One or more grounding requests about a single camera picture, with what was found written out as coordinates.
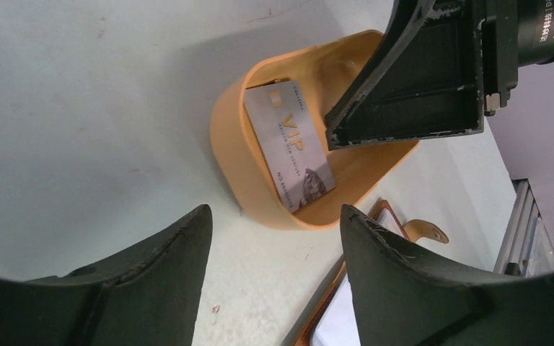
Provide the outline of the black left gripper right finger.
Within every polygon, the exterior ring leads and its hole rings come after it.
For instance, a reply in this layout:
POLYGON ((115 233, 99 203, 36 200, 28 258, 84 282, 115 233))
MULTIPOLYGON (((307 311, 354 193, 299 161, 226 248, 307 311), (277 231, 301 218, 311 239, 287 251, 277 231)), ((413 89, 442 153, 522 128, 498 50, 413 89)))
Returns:
POLYGON ((532 278, 443 257, 344 205, 340 237, 363 345, 554 345, 554 272, 532 278))

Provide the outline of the brown leather card holder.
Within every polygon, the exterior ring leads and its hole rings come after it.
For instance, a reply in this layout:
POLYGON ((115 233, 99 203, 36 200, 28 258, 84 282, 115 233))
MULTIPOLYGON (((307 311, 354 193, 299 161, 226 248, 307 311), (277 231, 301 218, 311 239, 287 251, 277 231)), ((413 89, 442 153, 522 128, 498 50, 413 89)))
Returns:
MULTIPOLYGON (((387 200, 378 200, 367 213, 380 226, 413 243, 430 239, 448 244, 449 237, 434 223, 411 219, 401 223, 387 200)), ((359 345, 359 334, 344 258, 338 258, 305 306, 282 345, 359 345)))

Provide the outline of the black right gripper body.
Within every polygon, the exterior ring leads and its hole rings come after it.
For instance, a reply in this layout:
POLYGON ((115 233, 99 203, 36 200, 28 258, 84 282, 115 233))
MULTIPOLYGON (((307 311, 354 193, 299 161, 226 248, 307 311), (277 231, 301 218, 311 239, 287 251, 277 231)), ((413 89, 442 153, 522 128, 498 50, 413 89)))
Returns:
POLYGON ((517 1, 485 1, 481 30, 484 113, 493 116, 507 106, 518 83, 519 15, 517 1))

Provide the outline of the silver VIP card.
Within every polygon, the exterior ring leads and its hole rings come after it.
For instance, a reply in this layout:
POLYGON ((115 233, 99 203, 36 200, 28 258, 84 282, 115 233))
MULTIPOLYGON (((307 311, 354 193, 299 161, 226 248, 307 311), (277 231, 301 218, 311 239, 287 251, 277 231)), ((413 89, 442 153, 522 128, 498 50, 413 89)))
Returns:
POLYGON ((335 188, 300 83, 246 89, 244 106, 281 202, 296 212, 335 188))

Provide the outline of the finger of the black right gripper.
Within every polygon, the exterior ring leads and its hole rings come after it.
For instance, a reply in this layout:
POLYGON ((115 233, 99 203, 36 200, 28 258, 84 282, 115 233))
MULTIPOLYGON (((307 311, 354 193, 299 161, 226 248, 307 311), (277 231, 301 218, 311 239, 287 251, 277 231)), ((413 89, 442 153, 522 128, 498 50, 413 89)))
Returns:
POLYGON ((481 1, 396 1, 371 58, 326 114, 329 149, 483 131, 481 1))

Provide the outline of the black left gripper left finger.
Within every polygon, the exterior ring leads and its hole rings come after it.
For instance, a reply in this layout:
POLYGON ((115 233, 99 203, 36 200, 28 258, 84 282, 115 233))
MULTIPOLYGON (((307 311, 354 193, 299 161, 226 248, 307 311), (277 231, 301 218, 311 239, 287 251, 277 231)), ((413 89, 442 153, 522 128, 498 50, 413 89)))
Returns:
POLYGON ((199 205, 63 277, 0 278, 0 345, 190 345, 212 230, 199 205))

